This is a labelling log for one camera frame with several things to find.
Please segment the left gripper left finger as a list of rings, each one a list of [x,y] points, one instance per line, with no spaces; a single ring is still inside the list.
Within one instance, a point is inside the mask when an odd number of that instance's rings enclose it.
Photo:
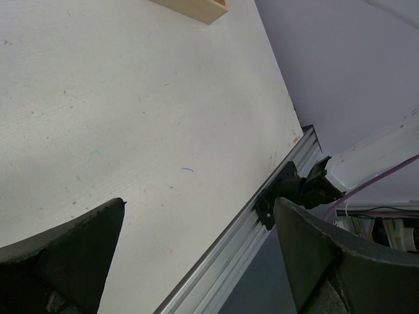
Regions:
[[[1,247],[2,313],[97,313],[125,201]]]

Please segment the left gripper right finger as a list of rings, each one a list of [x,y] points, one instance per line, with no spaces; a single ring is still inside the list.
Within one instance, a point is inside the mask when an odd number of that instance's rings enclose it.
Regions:
[[[417,313],[418,256],[351,234],[285,198],[274,217],[298,313]]]

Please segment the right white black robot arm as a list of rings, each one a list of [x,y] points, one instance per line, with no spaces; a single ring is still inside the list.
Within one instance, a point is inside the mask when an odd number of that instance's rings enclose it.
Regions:
[[[307,177],[281,180],[277,197],[305,209],[341,201],[418,159],[418,110],[396,126],[315,164]]]

